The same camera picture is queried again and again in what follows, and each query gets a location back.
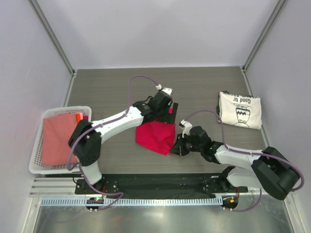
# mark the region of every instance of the white robotic arm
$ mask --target white robotic arm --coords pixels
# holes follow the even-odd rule
[[[288,164],[258,155],[265,153],[286,160],[275,148],[244,150],[226,147],[221,142],[212,141],[201,126],[192,127],[185,120],[179,126],[183,132],[177,135],[171,153],[184,156],[190,151],[200,152],[208,162],[231,165],[226,181],[233,187],[264,189],[274,198],[283,200],[299,180],[299,175]]]
[[[74,154],[81,164],[82,171],[91,185],[95,185],[102,179],[97,160],[100,156],[101,144],[104,141],[129,128],[154,120],[174,124],[178,104],[173,104],[173,113],[170,114],[169,109],[173,102],[171,98],[172,89],[160,89],[158,86],[157,89],[157,94],[148,98],[148,102],[137,101],[127,110],[114,116],[93,122],[82,120],[78,123],[69,140],[70,147],[86,130],[94,128],[79,141],[74,149]]]

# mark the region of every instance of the white enclosure panel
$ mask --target white enclosure panel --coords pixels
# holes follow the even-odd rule
[[[61,106],[70,74],[26,0],[0,1],[0,226],[21,232],[41,114]]]
[[[298,191],[311,222],[311,1],[290,0],[248,69],[272,145],[298,165],[306,183]]]
[[[244,65],[277,0],[38,0],[74,68]]]

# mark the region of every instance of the red cloth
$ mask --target red cloth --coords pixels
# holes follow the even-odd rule
[[[76,114],[61,114],[43,119],[42,164],[48,166],[67,163],[70,147],[68,141],[77,126]],[[75,156],[71,163],[77,163]]]
[[[174,145],[175,134],[175,124],[153,121],[136,127],[136,143],[167,155]]]

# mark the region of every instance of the purple cable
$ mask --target purple cable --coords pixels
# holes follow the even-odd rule
[[[301,189],[301,188],[303,187],[303,185],[304,185],[304,183],[305,183],[305,178],[304,178],[302,172],[299,170],[299,168],[298,168],[297,166],[295,166],[294,164],[290,163],[289,161],[284,160],[284,159],[279,158],[279,157],[276,157],[276,156],[274,156],[274,155],[270,155],[270,154],[258,153],[258,152],[249,153],[249,152],[245,152],[245,151],[241,151],[241,150],[235,150],[235,149],[230,148],[230,147],[227,145],[227,143],[225,142],[224,123],[223,123],[223,121],[221,120],[220,116],[219,116],[216,112],[214,112],[214,111],[212,111],[212,110],[200,110],[200,111],[197,111],[197,112],[194,112],[194,113],[190,114],[189,116],[187,116],[187,117],[185,118],[185,120],[188,120],[188,119],[189,119],[190,117],[192,117],[193,115],[195,115],[195,114],[197,114],[197,113],[201,113],[201,112],[213,113],[215,116],[218,117],[218,119],[219,119],[219,121],[220,121],[220,125],[221,125],[221,127],[222,127],[222,138],[223,138],[223,143],[224,143],[224,146],[225,146],[228,150],[230,150],[230,151],[232,151],[232,152],[236,152],[236,153],[241,153],[241,154],[259,155],[259,156],[265,156],[265,157],[268,157],[268,158],[272,158],[272,159],[279,160],[279,161],[281,161],[281,162],[283,162],[283,163],[289,165],[289,166],[299,175],[299,177],[300,177],[300,179],[301,179],[300,185],[299,185],[298,187],[296,187],[296,188],[293,188],[292,191],[297,191],[297,190],[299,190],[299,189]],[[240,212],[240,213],[246,212],[246,211],[250,211],[250,210],[254,209],[254,208],[260,203],[261,199],[262,199],[262,190],[260,190],[259,199],[258,199],[258,201],[256,202],[256,204],[255,204],[254,206],[252,206],[252,207],[250,207],[250,208],[248,208],[248,209],[245,209],[245,210],[232,210],[232,211],[233,211],[233,212]]]
[[[221,127],[222,127],[222,138],[223,138],[223,143],[224,143],[224,146],[232,151],[232,152],[236,152],[236,153],[241,153],[241,154],[247,154],[247,155],[259,155],[259,156],[265,156],[265,157],[268,157],[268,158],[271,158],[271,159],[276,159],[276,160],[279,160],[280,162],[283,162],[287,165],[289,165],[300,177],[301,179],[301,182],[300,182],[300,185],[296,188],[293,188],[292,191],[297,191],[299,189],[302,188],[302,186],[304,185],[305,183],[305,178],[302,174],[302,172],[299,170],[299,168],[297,166],[295,166],[294,164],[292,164],[291,162],[285,160],[285,159],[282,159],[282,158],[279,158],[279,157],[276,157],[274,155],[271,155],[271,154],[265,154],[265,153],[259,153],[259,152],[254,152],[254,153],[250,153],[250,152],[245,152],[245,151],[240,151],[240,150],[235,150],[235,149],[232,149],[230,148],[227,143],[225,142],[225,132],[224,132],[224,124],[223,124],[223,121],[220,119],[220,116],[215,113],[214,111],[212,110],[201,110],[201,111],[197,111],[197,112],[194,112],[192,114],[190,114],[189,116],[187,116],[185,118],[185,120],[188,120],[190,117],[192,117],[193,115],[197,114],[197,113],[200,113],[200,112],[209,112],[209,113],[213,113],[215,116],[218,117],[218,119],[220,120],[220,124],[221,124]]]
[[[250,211],[250,210],[254,209],[256,206],[258,206],[259,203],[261,202],[261,199],[262,199],[262,190],[260,189],[260,190],[259,190],[259,198],[258,198],[257,202],[255,203],[255,205],[253,205],[252,207],[249,207],[249,208],[247,208],[247,209],[245,209],[245,210],[231,210],[231,209],[226,208],[226,207],[225,207],[225,209],[226,209],[226,210],[229,210],[229,211],[231,211],[231,212],[238,212],[238,213],[247,212],[247,211]]]
[[[81,165],[79,165],[79,169],[82,173],[82,175],[84,176],[84,180],[86,181],[86,183],[88,184],[88,186],[95,192],[97,192],[98,194],[102,194],[102,195],[106,195],[106,196],[115,196],[115,195],[119,195],[113,202],[111,202],[109,205],[106,205],[104,207],[98,208],[98,210],[106,210],[108,208],[110,208],[114,203],[116,203],[118,200],[120,200],[123,197],[123,193],[122,192],[118,192],[118,193],[104,193],[101,192],[99,190],[97,190],[96,188],[94,188],[91,183],[88,181],[88,179],[86,178],[86,176],[84,175]]]
[[[130,84],[131,84],[132,80],[135,79],[135,78],[146,78],[146,79],[149,79],[150,81],[154,82],[156,85],[159,85],[154,79],[149,78],[149,77],[144,76],[144,75],[136,75],[136,76],[132,77],[132,78],[128,81],[128,95],[127,95],[127,97],[128,97],[128,103],[127,103],[127,109],[126,109],[126,111],[125,111],[125,114],[123,114],[122,116],[120,116],[120,117],[118,117],[118,118],[116,118],[116,119],[113,119],[113,120],[110,120],[110,121],[107,121],[107,122],[104,122],[104,123],[102,123],[102,124],[98,124],[98,125],[94,126],[94,127],[90,128],[90,129],[88,129],[87,131],[85,131],[83,134],[81,134],[81,135],[77,138],[77,140],[73,143],[73,145],[72,145],[72,147],[71,147],[70,154],[69,154],[69,158],[68,158],[68,160],[67,160],[67,169],[68,169],[69,171],[72,171],[77,165],[79,165],[79,163],[76,163],[76,164],[74,164],[72,167],[70,167],[70,160],[71,160],[71,157],[72,157],[72,155],[73,155],[73,152],[74,152],[75,147],[77,146],[77,144],[79,143],[79,141],[80,141],[85,135],[87,135],[87,134],[88,134],[89,132],[91,132],[92,130],[97,129],[98,127],[101,127],[101,126],[110,124],[110,123],[112,123],[112,122],[116,122],[116,121],[118,121],[118,120],[121,120],[122,118],[124,118],[124,117],[127,115],[128,111],[130,110],[130,106],[131,106],[131,86],[130,86]],[[104,192],[101,192],[101,191],[97,190],[96,188],[94,188],[94,187],[90,184],[90,182],[88,181],[88,179],[85,177],[84,172],[82,171],[81,165],[79,165],[79,169],[80,169],[80,172],[83,174],[84,180],[86,181],[86,183],[88,184],[88,186],[89,186],[92,190],[94,190],[95,192],[97,192],[98,194],[102,194],[102,195],[104,195],[104,196],[105,196],[105,195],[106,195],[106,196],[115,196],[115,195],[119,195],[112,203],[110,203],[109,205],[106,205],[106,206],[104,206],[104,207],[98,208],[97,210],[99,210],[99,211],[100,211],[100,210],[106,210],[106,209],[110,208],[113,204],[115,204],[118,200],[120,200],[120,199],[123,197],[123,193],[122,193],[122,192],[118,192],[118,193],[104,193]],[[39,232],[41,233],[41,232],[43,231],[43,228],[44,228],[45,224],[47,223],[47,220],[53,221],[53,222],[55,222],[55,223],[66,223],[66,222],[70,222],[70,221],[74,220],[75,218],[79,217],[80,215],[82,215],[82,214],[84,214],[84,213],[86,213],[86,212],[88,212],[88,211],[81,212],[81,213],[77,214],[76,216],[70,218],[69,220],[65,220],[65,221],[53,220],[53,219],[50,219],[50,215],[47,215],[47,217],[46,217],[46,219],[44,220],[44,222],[43,222],[43,224],[42,224],[42,226],[41,226]]]
[[[128,81],[128,93],[127,93],[128,103],[127,103],[127,109],[126,109],[126,111],[125,111],[125,114],[123,114],[122,116],[120,116],[120,117],[118,117],[118,118],[116,118],[116,119],[113,119],[113,120],[104,122],[104,123],[102,123],[102,124],[98,124],[98,125],[96,125],[96,126],[90,128],[90,129],[86,130],[83,134],[81,134],[81,135],[77,138],[77,140],[75,140],[75,142],[73,143],[73,145],[72,145],[72,147],[71,147],[70,154],[69,154],[69,158],[68,158],[68,160],[67,160],[67,169],[68,169],[69,171],[72,171],[72,170],[78,165],[78,164],[74,164],[73,167],[70,167],[70,160],[71,160],[72,154],[73,154],[73,152],[74,152],[74,149],[76,148],[77,144],[80,142],[80,140],[81,140],[85,135],[87,135],[87,134],[88,134],[89,132],[91,132],[92,130],[97,129],[98,127],[101,127],[101,126],[110,124],[110,123],[112,123],[112,122],[116,122],[116,121],[118,121],[118,120],[121,120],[122,118],[124,118],[124,117],[127,115],[128,111],[130,110],[130,106],[131,106],[131,86],[130,86],[130,84],[131,84],[132,80],[135,79],[135,78],[146,78],[146,79],[149,79],[150,81],[154,82],[156,85],[159,85],[154,79],[149,78],[149,77],[144,76],[144,75],[136,75],[136,76],[132,77],[132,78]]]

